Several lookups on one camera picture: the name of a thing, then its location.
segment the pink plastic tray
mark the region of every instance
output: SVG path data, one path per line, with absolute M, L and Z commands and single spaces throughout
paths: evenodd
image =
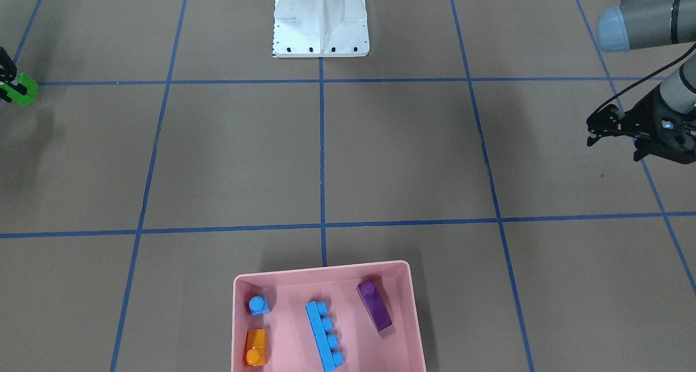
M 370 278 L 384 298 L 392 326 L 377 332 L 356 286 Z M 271 312 L 251 317 L 246 307 L 266 295 Z M 424 372 L 425 359 L 415 312 L 411 269 L 405 261 L 240 275 L 234 279 L 233 372 L 322 372 L 305 312 L 324 300 L 334 322 L 345 364 L 337 372 Z M 244 365 L 246 332 L 268 330 L 268 363 Z

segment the green lego brick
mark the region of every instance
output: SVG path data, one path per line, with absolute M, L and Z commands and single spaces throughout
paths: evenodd
M 36 93 L 38 92 L 39 85 L 35 82 L 35 80 L 32 80 L 32 78 L 30 78 L 28 75 L 25 75 L 24 73 L 20 73 L 19 75 L 17 75 L 17 80 L 19 80 L 20 84 L 24 85 L 27 88 L 26 95 L 21 95 L 19 92 L 17 92 L 17 90 L 10 88 L 10 86 L 5 84 L 4 82 L 0 82 L 0 89 L 5 90 L 10 99 L 14 100 L 15 102 L 17 102 L 17 104 L 24 107 L 28 104 L 31 104 L 36 99 Z

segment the blue lego brick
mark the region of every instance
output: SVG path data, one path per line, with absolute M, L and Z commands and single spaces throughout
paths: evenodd
M 249 300 L 249 310 L 251 310 L 251 315 L 254 317 L 271 312 L 271 309 L 268 307 L 266 295 L 252 297 L 251 300 Z
M 343 365 L 344 360 L 343 353 L 338 350 L 331 351 L 338 347 L 338 337 L 336 337 L 336 334 L 327 334 L 333 330 L 331 318 L 323 317 L 323 315 L 328 313 L 328 307 L 326 307 L 325 302 L 309 302 L 305 309 L 307 310 L 309 323 L 312 326 L 316 349 L 319 351 L 319 357 L 321 358 L 321 366 L 324 368 L 324 372 L 331 372 L 331 370 Z

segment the long blue lego brick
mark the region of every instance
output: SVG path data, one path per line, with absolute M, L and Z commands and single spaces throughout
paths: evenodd
M 335 334 L 326 334 L 333 330 L 331 318 L 322 318 L 328 313 L 328 307 L 326 307 L 325 302 L 309 302 L 305 306 L 305 310 L 312 326 L 314 342 L 321 358 L 321 366 L 324 368 L 324 372 L 331 372 L 336 367 L 343 365 L 344 360 L 343 353 L 338 350 L 331 351 L 338 347 L 338 337 Z

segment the lego stud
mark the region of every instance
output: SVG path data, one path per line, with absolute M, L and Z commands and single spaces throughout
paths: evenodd
M 268 308 L 268 300 L 266 296 L 254 296 L 249 300 L 249 310 L 251 310 L 252 315 L 262 315 L 263 313 L 270 312 Z
M 325 302 L 316 302 L 316 310 L 318 310 L 319 315 L 326 315 L 326 313 L 328 313 L 328 306 Z
M 331 321 L 331 318 L 321 318 L 321 325 L 323 326 L 325 332 L 330 332 L 333 330 L 333 322 Z
M 364 283 L 362 284 L 361 290 L 362 290 L 363 293 L 365 293 L 366 295 L 372 295 L 372 294 L 375 292 L 375 290 L 376 290 L 376 288 L 375 288 L 375 283 L 373 283 L 372 281 L 364 282 Z
M 263 355 L 258 349 L 249 349 L 246 352 L 246 363 L 249 365 L 259 365 L 263 362 Z
M 328 341 L 328 347 L 333 350 L 338 347 L 338 337 L 336 337 L 336 334 L 329 334 L 326 336 L 326 340 Z
M 343 365 L 343 353 L 341 352 L 331 352 L 331 358 L 333 358 L 333 364 L 336 365 L 336 367 L 340 367 Z

